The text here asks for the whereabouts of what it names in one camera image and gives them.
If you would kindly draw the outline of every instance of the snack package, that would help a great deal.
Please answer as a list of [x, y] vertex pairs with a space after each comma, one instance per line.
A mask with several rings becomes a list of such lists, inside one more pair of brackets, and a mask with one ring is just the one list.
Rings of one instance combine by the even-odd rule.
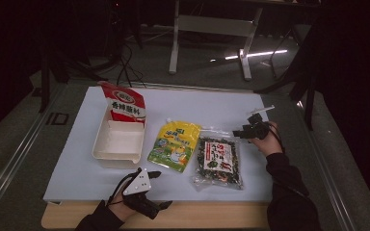
[[97, 84], [103, 88], [108, 99], [113, 120], [145, 123], [145, 102], [142, 95], [106, 81], [99, 81]]
[[201, 134], [195, 152], [198, 168], [193, 180], [197, 187], [219, 185], [243, 189], [239, 168], [239, 142], [236, 139], [219, 134]]
[[158, 133], [148, 155], [152, 163], [183, 172], [198, 143], [200, 126], [184, 121], [170, 121]]

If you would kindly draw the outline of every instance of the white box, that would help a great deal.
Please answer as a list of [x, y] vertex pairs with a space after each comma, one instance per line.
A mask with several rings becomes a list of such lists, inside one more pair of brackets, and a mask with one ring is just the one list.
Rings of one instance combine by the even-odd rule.
[[102, 167], [137, 168], [144, 133], [143, 123], [113, 121], [110, 108], [107, 108], [98, 128], [92, 155]]

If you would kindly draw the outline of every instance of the red snack package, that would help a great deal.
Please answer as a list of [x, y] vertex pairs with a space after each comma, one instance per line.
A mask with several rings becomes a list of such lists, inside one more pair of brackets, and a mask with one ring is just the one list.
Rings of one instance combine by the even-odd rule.
[[105, 97], [109, 99], [113, 120], [145, 123], [145, 102], [142, 95], [106, 81], [99, 81], [97, 84], [103, 88]]

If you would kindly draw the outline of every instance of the person's left hand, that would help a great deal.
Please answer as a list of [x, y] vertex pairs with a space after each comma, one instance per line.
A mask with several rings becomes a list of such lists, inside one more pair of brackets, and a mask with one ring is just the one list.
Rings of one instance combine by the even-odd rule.
[[124, 202], [122, 202], [122, 191], [124, 188], [125, 186], [119, 190], [111, 204], [108, 206], [111, 212], [113, 212], [113, 214], [123, 222], [137, 213], [137, 211], [130, 209], [130, 207], [126, 206]]

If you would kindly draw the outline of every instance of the white tabletop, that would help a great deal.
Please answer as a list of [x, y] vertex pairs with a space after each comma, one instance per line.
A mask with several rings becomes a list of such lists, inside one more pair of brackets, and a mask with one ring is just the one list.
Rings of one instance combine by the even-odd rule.
[[[197, 159], [192, 157], [183, 173], [149, 162], [160, 128], [167, 118], [213, 126], [241, 129], [249, 112], [263, 108], [260, 95], [226, 91], [135, 89], [145, 99], [146, 129], [140, 167], [162, 172], [151, 179], [151, 200], [176, 201], [270, 201], [272, 178], [266, 159], [253, 144], [241, 140], [240, 169], [244, 189], [220, 186], [197, 189], [192, 181]], [[107, 101], [100, 87], [90, 87], [75, 119], [65, 148], [56, 165], [46, 193], [46, 201], [108, 199], [118, 182], [135, 169], [103, 168], [93, 157], [93, 145]], [[261, 113], [264, 120], [267, 115]]]

